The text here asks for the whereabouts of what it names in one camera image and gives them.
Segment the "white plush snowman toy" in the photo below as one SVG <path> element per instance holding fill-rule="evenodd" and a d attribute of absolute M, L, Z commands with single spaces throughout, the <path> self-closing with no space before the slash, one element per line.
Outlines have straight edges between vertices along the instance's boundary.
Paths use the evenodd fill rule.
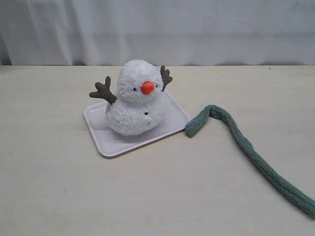
<path fill-rule="evenodd" d="M 108 103 L 105 117 L 110 129 L 123 136 L 136 136 L 162 122 L 167 107 L 165 89 L 172 80 L 165 65 L 156 67 L 143 59 L 132 59 L 121 67 L 115 93 L 107 76 L 104 83 L 95 83 L 89 97 Z"/>

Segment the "green knitted scarf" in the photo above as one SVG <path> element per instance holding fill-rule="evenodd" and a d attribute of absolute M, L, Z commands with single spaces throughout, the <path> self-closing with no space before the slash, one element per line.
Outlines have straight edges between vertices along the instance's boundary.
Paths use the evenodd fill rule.
<path fill-rule="evenodd" d="M 242 134 L 232 115 L 217 105 L 207 105 L 197 116 L 192 118 L 184 128 L 185 135 L 193 138 L 206 124 L 209 118 L 220 120 L 229 130 L 238 148 L 252 162 L 261 175 L 288 202 L 293 204 L 307 217 L 315 218 L 315 200 L 307 196 L 289 181 L 279 175 L 267 161 L 254 149 L 251 142 Z"/>

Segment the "white rectangular plastic tray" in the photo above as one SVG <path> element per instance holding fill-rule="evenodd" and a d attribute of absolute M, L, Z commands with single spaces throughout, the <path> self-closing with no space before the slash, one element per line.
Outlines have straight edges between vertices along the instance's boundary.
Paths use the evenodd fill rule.
<path fill-rule="evenodd" d="M 105 118 L 107 102 L 88 106 L 83 111 L 83 117 L 97 151 L 111 159 L 183 131 L 191 118 L 169 91 L 166 90 L 165 95 L 167 114 L 162 123 L 137 136 L 122 136 L 109 128 Z"/>

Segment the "white backdrop curtain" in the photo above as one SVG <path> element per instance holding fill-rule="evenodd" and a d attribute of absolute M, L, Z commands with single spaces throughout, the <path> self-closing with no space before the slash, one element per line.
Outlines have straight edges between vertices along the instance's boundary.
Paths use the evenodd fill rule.
<path fill-rule="evenodd" d="M 3 0 L 4 65 L 313 65 L 312 0 Z"/>

